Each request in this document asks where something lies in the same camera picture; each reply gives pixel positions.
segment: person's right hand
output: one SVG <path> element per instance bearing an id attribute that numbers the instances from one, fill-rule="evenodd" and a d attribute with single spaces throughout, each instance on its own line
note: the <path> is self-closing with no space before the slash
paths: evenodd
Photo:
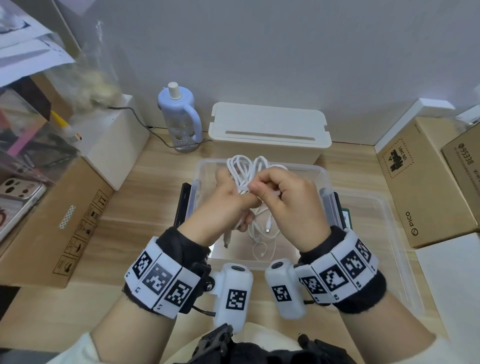
<path id="1" fill-rule="evenodd" d="M 279 189 L 281 195 L 271 186 Z M 282 234 L 302 253 L 317 247 L 330 235 L 313 181 L 272 167 L 258 172 L 248 188 L 265 202 Z"/>

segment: white sleeve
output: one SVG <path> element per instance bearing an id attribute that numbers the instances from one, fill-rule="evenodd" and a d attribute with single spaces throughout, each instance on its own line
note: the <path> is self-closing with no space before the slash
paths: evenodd
<path id="1" fill-rule="evenodd" d="M 468 362 L 461 359 L 447 340 L 437 336 L 427 350 L 395 364 L 468 364 Z"/>
<path id="2" fill-rule="evenodd" d="M 89 333 L 83 334 L 67 351 L 60 353 L 47 364 L 103 364 Z"/>

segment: hand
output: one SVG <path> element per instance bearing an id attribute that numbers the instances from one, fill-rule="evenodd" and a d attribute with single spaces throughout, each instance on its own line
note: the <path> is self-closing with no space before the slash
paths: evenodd
<path id="1" fill-rule="evenodd" d="M 281 195 L 272 189 L 280 190 Z M 248 185 L 270 209 L 282 234 L 302 253 L 330 235 L 315 183 L 281 168 L 258 172 Z"/>
<path id="2" fill-rule="evenodd" d="M 227 168 L 219 168 L 215 178 L 216 189 L 178 228 L 179 232 L 202 246 L 212 245 L 225 231 L 234 229 L 243 218 L 244 222 L 238 230 L 247 231 L 248 225 L 255 219 L 250 209 L 262 204 L 254 194 L 238 193 Z"/>

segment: qr code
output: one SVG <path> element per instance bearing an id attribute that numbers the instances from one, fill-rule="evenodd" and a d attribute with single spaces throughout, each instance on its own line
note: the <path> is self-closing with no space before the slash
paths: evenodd
<path id="1" fill-rule="evenodd" d="M 358 254 L 352 250 L 346 256 L 340 260 L 340 263 L 343 265 L 343 268 L 347 270 L 352 278 L 356 278 L 363 272 L 367 266 L 362 262 Z"/>
<path id="2" fill-rule="evenodd" d="M 274 286 L 272 287 L 272 289 L 273 289 L 273 294 L 275 295 L 275 298 L 277 301 L 286 302 L 286 301 L 292 300 L 287 290 L 287 286 Z"/>
<path id="3" fill-rule="evenodd" d="M 227 298 L 227 309 L 243 311 L 247 300 L 247 291 L 229 290 Z"/>
<path id="4" fill-rule="evenodd" d="M 370 250 L 368 250 L 368 248 L 360 241 L 360 239 L 357 240 L 355 247 L 360 252 L 360 254 L 362 254 L 362 256 L 365 258 L 367 263 L 369 263 L 370 258 L 372 257 L 372 254 L 370 253 Z"/>
<path id="5" fill-rule="evenodd" d="M 324 270 L 319 274 L 319 276 L 327 285 L 327 288 L 330 290 L 330 292 L 335 291 L 349 282 L 340 267 L 336 264 Z"/>
<path id="6" fill-rule="evenodd" d="M 188 295 L 191 291 L 192 288 L 179 279 L 173 284 L 172 288 L 167 293 L 165 301 L 170 302 L 175 306 L 181 307 L 185 300 L 188 298 Z"/>
<path id="7" fill-rule="evenodd" d="M 308 289 L 310 294 L 327 293 L 327 291 L 325 291 L 325 288 L 323 288 L 322 284 L 319 282 L 317 277 L 311 276 L 311 277 L 303 277 L 300 279 L 303 285 Z"/>
<path id="8" fill-rule="evenodd" d="M 150 264 L 152 264 L 152 258 L 148 255 L 147 252 L 143 252 L 133 265 L 133 272 L 138 279 L 140 279 L 140 277 L 150 266 Z"/>
<path id="9" fill-rule="evenodd" d="M 153 268 L 147 273 L 142 281 L 145 286 L 150 288 L 156 294 L 162 292 L 165 286 L 172 279 L 172 275 L 166 271 L 160 264 L 155 263 Z"/>

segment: thin white cord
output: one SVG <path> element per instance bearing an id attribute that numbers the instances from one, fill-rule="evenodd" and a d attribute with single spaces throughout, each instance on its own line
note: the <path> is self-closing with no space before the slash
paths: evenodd
<path id="1" fill-rule="evenodd" d="M 237 155 L 227 159 L 227 167 L 230 174 L 233 177 L 233 180 L 235 181 L 235 184 L 237 185 L 239 194 L 245 194 L 248 192 L 248 184 L 253 180 L 255 175 L 261 170 L 264 170 L 270 167 L 279 167 L 285 170 L 287 169 L 285 166 L 282 166 L 281 164 L 270 164 L 268 160 L 262 156 L 255 158 L 255 160 L 252 162 L 250 158 L 242 155 Z M 266 211 L 269 211 L 267 207 L 265 208 L 259 207 L 257 209 L 252 209 L 252 212 L 255 214 L 255 219 L 257 218 L 257 216 L 259 216 L 260 214 Z M 255 220 L 252 222 L 252 224 L 248 226 L 248 234 L 250 235 L 252 240 L 255 242 L 255 245 L 253 246 L 253 256 L 257 260 L 260 260 L 255 254 L 255 247 L 258 244 L 263 244 L 265 246 L 265 251 L 262 254 L 260 254 L 262 258 L 265 256 L 265 254 L 268 251 L 268 246 L 265 242 L 262 241 L 262 237 L 275 240 L 274 249 L 273 249 L 271 258 L 273 258 L 273 256 L 275 255 L 276 237 L 280 233 L 280 229 L 277 229 L 277 232 L 274 234 L 269 234 L 269 232 L 271 231 L 273 220 L 274 219 L 272 217 L 272 214 L 270 213 L 270 216 L 268 217 L 265 228 Z M 235 228 L 238 228 L 244 221 L 245 221 L 245 218 L 242 218 L 238 222 Z M 230 243 L 230 238 L 231 238 L 230 231 L 224 234 L 223 242 L 225 247 L 228 247 L 228 244 Z"/>

